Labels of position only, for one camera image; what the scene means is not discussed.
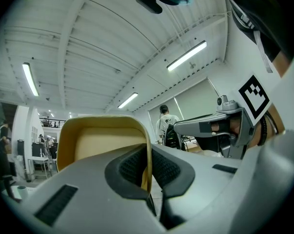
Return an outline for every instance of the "ceiling light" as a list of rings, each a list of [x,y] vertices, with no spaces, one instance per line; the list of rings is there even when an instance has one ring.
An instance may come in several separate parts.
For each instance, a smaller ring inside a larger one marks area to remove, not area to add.
[[[167,66],[168,71],[172,71],[173,69],[176,69],[179,65],[184,63],[186,60],[194,56],[196,53],[200,52],[202,49],[204,49],[207,46],[206,41],[202,41],[196,46],[194,46],[192,49],[187,51],[185,54],[183,54],[181,57],[173,61],[170,65]]]
[[[118,108],[123,108],[125,107],[129,102],[131,102],[134,98],[138,96],[137,93],[133,93],[131,96],[129,96]]]
[[[24,71],[24,74],[25,74],[25,77],[28,81],[28,84],[31,88],[31,91],[33,93],[34,96],[39,96],[39,93],[36,89],[36,86],[34,84],[34,80],[33,80],[33,76],[32,76],[32,72],[31,72],[31,68],[30,68],[30,64],[25,62],[24,64],[22,64],[22,67],[23,67],[23,71]]]

